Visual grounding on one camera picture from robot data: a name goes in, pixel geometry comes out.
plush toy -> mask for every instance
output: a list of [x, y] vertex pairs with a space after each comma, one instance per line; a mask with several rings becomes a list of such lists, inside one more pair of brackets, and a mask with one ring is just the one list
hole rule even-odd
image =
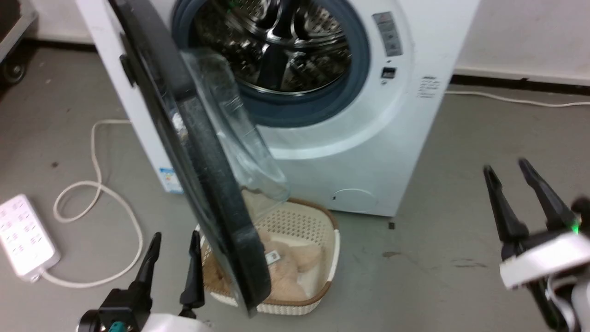
[[[286, 243], [271, 239], [269, 232], [259, 230], [260, 241], [264, 245], [264, 253], [270, 253], [274, 250], [280, 256], [280, 259], [268, 266], [270, 274], [271, 292], [268, 297], [271, 300], [278, 301], [305, 301], [310, 297], [305, 293], [303, 287], [297, 283], [299, 273], [305, 273], [316, 266], [321, 259], [322, 249], [319, 245], [310, 244], [305, 246], [289, 246]], [[208, 264], [214, 263], [216, 273], [204, 275], [205, 285], [219, 285], [229, 291], [226, 280], [214, 259], [205, 261], [204, 270], [210, 271]]]

power strip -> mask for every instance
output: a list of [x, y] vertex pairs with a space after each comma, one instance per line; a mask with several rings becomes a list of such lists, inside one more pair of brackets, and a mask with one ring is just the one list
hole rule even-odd
[[23, 194], [0, 205], [0, 239], [16, 275], [35, 282], [60, 260], [31, 202]]

concrete floor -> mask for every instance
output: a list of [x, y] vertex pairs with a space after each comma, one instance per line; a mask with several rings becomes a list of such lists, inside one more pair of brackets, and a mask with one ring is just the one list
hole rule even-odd
[[[588, 99], [485, 91], [554, 103]], [[63, 225], [52, 217], [63, 188], [94, 179], [90, 128], [104, 118], [125, 114], [93, 53], [36, 51], [27, 77], [0, 100], [0, 201], [19, 193], [31, 198], [63, 255], [52, 272], [72, 281], [109, 276], [135, 252], [126, 213], [106, 196], [83, 221]], [[585, 107], [548, 109], [448, 96], [395, 218], [396, 229], [388, 230], [385, 218], [336, 213], [343, 242], [339, 270], [316, 311], [248, 320], [208, 297], [198, 315], [218, 332], [544, 331], [528, 292], [502, 286], [500, 243], [481, 168], [494, 166], [516, 213], [540, 229], [542, 211], [516, 158], [528, 157], [571, 201], [590, 188], [588, 123]], [[195, 226], [185, 198], [162, 191], [131, 127], [99, 130], [98, 153], [107, 184], [128, 199], [144, 234], [163, 232], [153, 311], [179, 312]], [[92, 189], [78, 190], [66, 212], [77, 213], [92, 196]], [[400, 254], [386, 258], [384, 252]], [[65, 289], [45, 280], [26, 284], [0, 255], [2, 330], [73, 331], [83, 312], [98, 307], [111, 288], [127, 287], [134, 275], [93, 289]]]

white washing machine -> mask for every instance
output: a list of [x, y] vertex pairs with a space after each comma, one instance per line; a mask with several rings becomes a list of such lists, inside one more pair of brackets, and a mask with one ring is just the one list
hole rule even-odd
[[[77, 0], [167, 191], [181, 191], [120, 57], [107, 0]], [[180, 48], [228, 59], [291, 184], [332, 210], [394, 216], [479, 0], [153, 0]]]

wall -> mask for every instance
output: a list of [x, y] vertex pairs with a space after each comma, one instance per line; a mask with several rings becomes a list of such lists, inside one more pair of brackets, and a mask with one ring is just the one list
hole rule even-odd
[[90, 33], [86, 29], [74, 0], [29, 1], [39, 12], [36, 26], [28, 34], [30, 37], [69, 43], [92, 43]]
[[[74, 0], [32, 2], [37, 38], [91, 43]], [[481, 0], [455, 72], [590, 86], [589, 14], [588, 0]]]

